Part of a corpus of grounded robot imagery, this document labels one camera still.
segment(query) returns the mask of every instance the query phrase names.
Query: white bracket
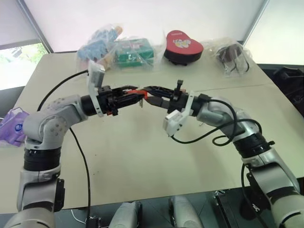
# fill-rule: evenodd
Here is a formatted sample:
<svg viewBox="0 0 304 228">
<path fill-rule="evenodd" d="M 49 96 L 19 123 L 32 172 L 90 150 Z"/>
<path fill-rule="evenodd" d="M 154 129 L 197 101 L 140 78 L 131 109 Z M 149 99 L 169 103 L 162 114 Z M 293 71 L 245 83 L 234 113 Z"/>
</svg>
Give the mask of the white bracket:
<svg viewBox="0 0 304 228">
<path fill-rule="evenodd" d="M 173 136 L 185 124 L 187 117 L 191 113 L 193 99 L 194 92 L 190 91 L 185 109 L 182 112 L 174 110 L 163 120 L 162 127 L 170 137 Z"/>
<path fill-rule="evenodd" d="M 97 96 L 98 96 L 98 88 L 101 87 L 101 84 L 104 79 L 105 68 L 103 65 L 99 65 L 94 61 L 90 60 L 88 66 L 88 72 L 89 72 L 89 77 L 86 82 L 87 82 L 89 95 L 91 97 L 97 115 L 99 117 L 103 117 L 104 114 L 100 108 L 99 102 L 97 100 Z"/>
</svg>

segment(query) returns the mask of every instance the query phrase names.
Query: purple plastic bag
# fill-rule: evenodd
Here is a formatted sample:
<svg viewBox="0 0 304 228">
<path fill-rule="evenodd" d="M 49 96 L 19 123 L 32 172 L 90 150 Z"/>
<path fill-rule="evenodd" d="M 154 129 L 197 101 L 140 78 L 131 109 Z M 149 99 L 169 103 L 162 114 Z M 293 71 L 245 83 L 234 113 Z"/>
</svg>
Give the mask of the purple plastic bag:
<svg viewBox="0 0 304 228">
<path fill-rule="evenodd" d="M 15 146 L 21 146 L 25 140 L 22 126 L 29 114 L 21 108 L 11 109 L 0 122 L 0 141 L 6 141 Z"/>
</svg>

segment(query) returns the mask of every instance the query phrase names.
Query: floor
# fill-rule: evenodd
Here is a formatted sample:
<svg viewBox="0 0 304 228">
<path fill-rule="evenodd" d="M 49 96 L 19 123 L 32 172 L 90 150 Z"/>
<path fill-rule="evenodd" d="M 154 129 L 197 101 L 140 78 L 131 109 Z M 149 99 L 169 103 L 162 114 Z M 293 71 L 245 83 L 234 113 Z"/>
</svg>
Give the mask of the floor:
<svg viewBox="0 0 304 228">
<path fill-rule="evenodd" d="M 225 225 L 224 219 L 218 215 L 216 201 L 213 199 L 214 192 L 202 192 L 188 194 L 186 197 L 194 206 L 196 212 L 203 223 L 204 228 L 228 228 Z M 230 209 L 234 215 L 236 225 L 233 228 L 259 228 L 260 224 L 256 219 L 253 221 L 244 220 L 239 212 L 238 207 L 242 198 L 239 197 L 240 189 L 230 190 L 227 193 L 230 202 Z M 155 198 L 155 199 L 144 199 L 140 202 L 143 208 L 142 227 L 143 228 L 154 228 L 154 227 L 171 227 L 170 217 L 168 212 L 168 199 L 169 197 Z M 93 206 L 91 208 L 91 216 L 97 216 L 102 218 L 102 226 L 106 227 L 110 224 L 110 221 L 119 208 L 120 203 Z M 86 218 L 85 209 L 74 209 L 74 215 L 84 221 Z M 2 214 L 0 215 L 0 227 L 4 227 L 6 222 L 13 216 L 13 214 Z M 55 213 L 56 227 L 57 228 L 84 228 L 84 224 L 75 221 L 72 217 L 71 210 L 65 209 Z M 275 228 L 274 222 L 269 211 L 263 211 L 262 217 L 269 225 L 269 228 Z"/>
</svg>

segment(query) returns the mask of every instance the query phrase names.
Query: white wall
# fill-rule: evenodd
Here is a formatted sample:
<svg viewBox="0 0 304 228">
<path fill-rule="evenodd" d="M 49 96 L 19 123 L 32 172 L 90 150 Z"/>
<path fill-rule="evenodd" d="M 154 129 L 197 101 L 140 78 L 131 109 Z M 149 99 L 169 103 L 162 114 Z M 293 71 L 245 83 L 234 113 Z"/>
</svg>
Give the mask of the white wall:
<svg viewBox="0 0 304 228">
<path fill-rule="evenodd" d="M 203 41 L 243 40 L 263 0 L 25 0 L 55 52 L 77 50 L 99 27 L 122 23 L 156 38 L 179 29 Z"/>
<path fill-rule="evenodd" d="M 0 0 L 0 46 L 38 39 L 15 0 Z"/>
<path fill-rule="evenodd" d="M 245 47 L 256 63 L 304 65 L 304 0 L 270 0 Z"/>
</svg>

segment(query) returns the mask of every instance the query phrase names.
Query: green box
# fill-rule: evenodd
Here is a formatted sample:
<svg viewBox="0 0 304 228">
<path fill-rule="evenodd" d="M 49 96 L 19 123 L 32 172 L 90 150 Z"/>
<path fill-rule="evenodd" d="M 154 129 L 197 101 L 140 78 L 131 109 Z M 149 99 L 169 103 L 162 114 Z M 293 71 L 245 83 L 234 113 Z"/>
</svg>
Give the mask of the green box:
<svg viewBox="0 0 304 228">
<path fill-rule="evenodd" d="M 145 38 L 117 41 L 115 63 L 121 68 L 152 66 L 153 57 L 153 48 Z"/>
</svg>

